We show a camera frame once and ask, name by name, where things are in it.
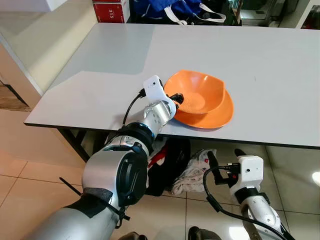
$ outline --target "tile floor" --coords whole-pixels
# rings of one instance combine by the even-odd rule
[[[305,180],[303,174],[320,168],[319,161],[308,160],[320,156],[315,152],[318,150],[293,149],[293,161],[289,163],[275,159],[282,158],[290,148],[280,151],[259,145],[192,141],[193,152],[200,148],[217,148],[221,164],[236,160],[234,148],[261,156],[264,159],[261,189],[269,196],[282,222],[296,240],[320,240],[320,189]],[[35,163],[0,154],[0,239],[19,240],[53,211],[76,201],[79,197],[60,183],[59,177],[81,190],[82,172],[82,168]],[[229,197],[226,186],[210,184],[209,189],[225,209],[239,214],[239,206]],[[177,197],[169,192],[161,197],[145,195],[128,208],[127,215],[131,220],[124,221],[111,240],[131,231],[144,234],[149,240],[185,240],[192,226],[212,230],[223,240],[249,239],[241,221],[216,213],[202,193],[188,192]]]

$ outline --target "white table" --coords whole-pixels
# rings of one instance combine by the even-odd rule
[[[223,80],[234,116],[218,129],[172,120],[162,134],[320,149],[316,30],[97,23],[25,124],[117,130],[145,79],[181,69]]]

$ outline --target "table leg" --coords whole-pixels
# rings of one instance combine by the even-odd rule
[[[73,149],[79,154],[83,161],[87,162],[89,160],[89,155],[85,151],[85,149],[81,146],[81,138],[82,136],[75,137],[70,129],[67,128],[58,128],[59,132],[64,136],[64,138],[68,141],[68,143],[73,147]]]

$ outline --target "black bag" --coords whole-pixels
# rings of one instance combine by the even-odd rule
[[[155,163],[148,171],[149,186],[145,194],[161,196],[166,188],[172,187],[175,179],[186,169],[190,160],[190,141],[188,139],[169,138],[165,145],[168,150],[164,163]]]

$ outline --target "plastic bowl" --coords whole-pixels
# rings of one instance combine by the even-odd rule
[[[182,93],[181,112],[206,114],[218,108],[225,99],[225,83],[205,73],[180,70],[168,79],[164,91],[169,96]]]

